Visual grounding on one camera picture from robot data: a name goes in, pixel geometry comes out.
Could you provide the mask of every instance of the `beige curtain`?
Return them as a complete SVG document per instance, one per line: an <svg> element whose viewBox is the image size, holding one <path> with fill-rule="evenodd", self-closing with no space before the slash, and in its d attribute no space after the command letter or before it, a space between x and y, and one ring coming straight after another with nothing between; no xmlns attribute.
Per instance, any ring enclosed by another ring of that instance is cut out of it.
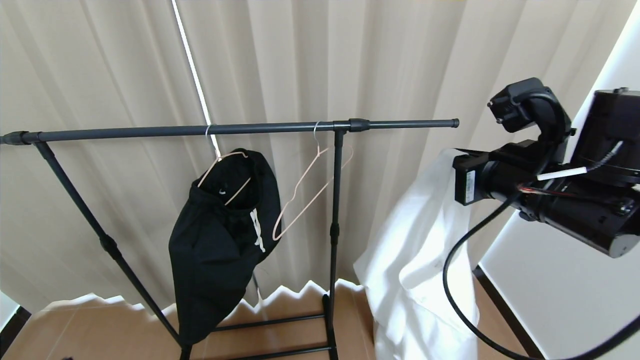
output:
<svg viewBox="0 0 640 360"><path fill-rule="evenodd" d="M492 150L506 133L486 109L508 83L539 77L570 116L588 96L635 1L179 1L215 124L446 119L457 129L348 134L339 276L396 199L445 147ZM1 132L204 124L170 1L3 1ZM318 134L323 147L330 134ZM310 133L219 136L222 152L262 152L284 203L315 155ZM167 242L190 182L211 162L202 137L54 143L52 148L126 260L164 307ZM285 214L331 177L321 158ZM88 292L140 298L105 254L35 149L0 151L0 285L31 311ZM279 285L327 287L328 191L255 271ZM497 203L474 208L473 221ZM477 262L504 225L471 240ZM248 297L255 298L252 291Z"/></svg>

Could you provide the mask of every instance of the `white cloth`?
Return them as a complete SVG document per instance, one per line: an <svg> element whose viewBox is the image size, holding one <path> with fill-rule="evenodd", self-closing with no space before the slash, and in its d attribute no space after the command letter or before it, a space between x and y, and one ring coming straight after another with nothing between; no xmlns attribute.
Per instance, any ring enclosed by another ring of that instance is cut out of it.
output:
<svg viewBox="0 0 640 360"><path fill-rule="evenodd" d="M466 233L468 206L454 200L453 158L447 149L418 175L353 265L365 286L376 326L378 360L474 360L476 337L458 318L442 286L442 266ZM465 316L479 315L467 246L449 267L449 286Z"/></svg>

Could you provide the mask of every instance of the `tile floor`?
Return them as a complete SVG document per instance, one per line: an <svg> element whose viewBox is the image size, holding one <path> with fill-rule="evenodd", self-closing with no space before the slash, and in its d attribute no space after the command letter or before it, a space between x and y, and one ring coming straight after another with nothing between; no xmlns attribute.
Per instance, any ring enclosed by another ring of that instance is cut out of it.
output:
<svg viewBox="0 0 640 360"><path fill-rule="evenodd" d="M508 348L524 353L506 322L482 287L476 283L480 309L480 329ZM307 286L300 294L281 292L271 297L255 313L245 303L221 325L232 325L309 315L322 312L321 292ZM372 318L364 291L339 281L336 287L335 335L339 357L349 360L374 360ZM165 309L169 321L177 327L175 306ZM194 345L192 359L229 359L266 352L293 350L324 345L324 320L283 323L265 327L215 332ZM94 299L80 304L58 302L34 314L4 360L43 359L171 359L179 358L180 348L164 327L140 307L125 302L108 304ZM326 352L287 357L287 360L328 359ZM484 344L479 359L502 359Z"/></svg>

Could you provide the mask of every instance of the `black metal clothes rack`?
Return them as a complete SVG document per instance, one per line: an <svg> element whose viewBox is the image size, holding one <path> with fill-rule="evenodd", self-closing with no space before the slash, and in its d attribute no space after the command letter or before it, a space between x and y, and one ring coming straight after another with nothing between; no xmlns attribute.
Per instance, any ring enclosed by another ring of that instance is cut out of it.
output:
<svg viewBox="0 0 640 360"><path fill-rule="evenodd" d="M239 359L272 359L274 357L285 357L296 354L304 354L309 352L325 351L329 352L331 360L338 360L338 352L335 343L335 334L333 331L333 310L335 303L335 277L336 263L338 251L338 237L340 234L340 225L338 223L338 210L340 207L340 176L342 175L342 143L344 135L347 132L357 133L369 129L408 129L408 128L425 128L425 127L457 127L458 119L450 120L407 120L407 121L369 121L364 119L349 119L347 121L333 122L289 122L274 124L240 124L240 125L217 125L217 126L159 126L159 127L131 127L119 129L90 129L90 130L68 130L68 131L48 131L48 132L29 132L16 131L8 133L0 138L0 144L3 145L34 145L44 160L49 164L58 180L67 191L71 199L76 204L78 210L82 213L86 221L91 225L93 231L98 236L100 245L109 253L113 260L118 264L122 272L127 276L131 284L136 288L147 306L158 317L166 330L171 334L173 339L181 348L180 360L188 360L191 355L191 345L184 344L180 341L178 333L166 319L154 299L145 289L136 274L133 272L129 264L122 257L122 253L118 250L116 241L110 237L100 226L89 207L76 190L75 186L68 178L64 169L58 162L49 147L49 142L69 141L69 140L92 140L106 138L145 138L157 136L193 136L193 135L231 135L231 134L258 134L258 133L295 133L305 131L333 131L335 157L333 159L333 213L330 227L330 243L331 243L331 269L329 294L323 295L323 313L307 316L295 316L292 318L283 318L277 320L268 320L262 322L244 323L239 325L217 327L213 332L226 331L232 329L242 329L246 327L257 327L272 325L276 323L296 322L315 318L324 318L326 328L327 344L320 347L301 348L291 351L275 352L270 354L262 354L258 356L242 357Z"/></svg>

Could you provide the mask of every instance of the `baseboard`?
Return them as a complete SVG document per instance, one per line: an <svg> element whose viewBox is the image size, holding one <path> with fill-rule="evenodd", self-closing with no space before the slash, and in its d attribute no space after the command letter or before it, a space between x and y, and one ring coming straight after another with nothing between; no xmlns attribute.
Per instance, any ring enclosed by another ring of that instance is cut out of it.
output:
<svg viewBox="0 0 640 360"><path fill-rule="evenodd" d="M29 317L31 317L31 313L20 306L3 327L0 332L0 359L4 356L7 349L9 349L15 337L18 336L24 324L27 323Z"/></svg>
<svg viewBox="0 0 640 360"><path fill-rule="evenodd" d="M502 317L507 321L507 325L513 331L513 334L518 338L520 344L527 352L527 354L531 357L535 357L538 359L544 359L542 352L536 345L536 343L531 339L527 331L522 327L522 324L518 321L518 318L513 314L511 308L507 305L507 303L502 298L502 295L495 288L491 280L486 276L482 268L477 266L473 271L476 279L480 282L480 285L484 288L489 298L495 304L495 307L500 311Z"/></svg>

